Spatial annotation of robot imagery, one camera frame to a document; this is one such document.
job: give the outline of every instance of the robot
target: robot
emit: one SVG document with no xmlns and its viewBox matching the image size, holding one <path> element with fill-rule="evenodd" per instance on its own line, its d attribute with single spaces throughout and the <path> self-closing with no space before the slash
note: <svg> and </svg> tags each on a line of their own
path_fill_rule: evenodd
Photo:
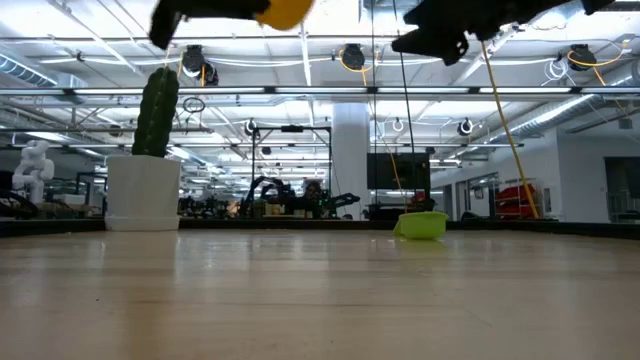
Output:
<svg viewBox="0 0 640 360">
<path fill-rule="evenodd" d="M 46 141 L 29 141 L 27 147 L 22 149 L 20 165 L 13 173 L 13 188 L 23 189 L 25 185 L 31 189 L 29 200 L 34 204 L 43 201 L 44 182 L 53 179 L 55 165 L 47 159 L 45 153 L 49 150 Z M 29 175 L 24 172 L 33 168 Z"/>
</svg>

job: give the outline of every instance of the cactus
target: cactus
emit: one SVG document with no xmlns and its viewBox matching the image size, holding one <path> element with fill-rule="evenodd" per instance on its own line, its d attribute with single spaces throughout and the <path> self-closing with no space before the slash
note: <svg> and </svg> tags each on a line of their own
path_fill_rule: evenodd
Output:
<svg viewBox="0 0 640 360">
<path fill-rule="evenodd" d="M 178 75 L 169 68 L 156 70 L 144 87 L 133 155 L 166 155 L 178 103 Z"/>
</svg>

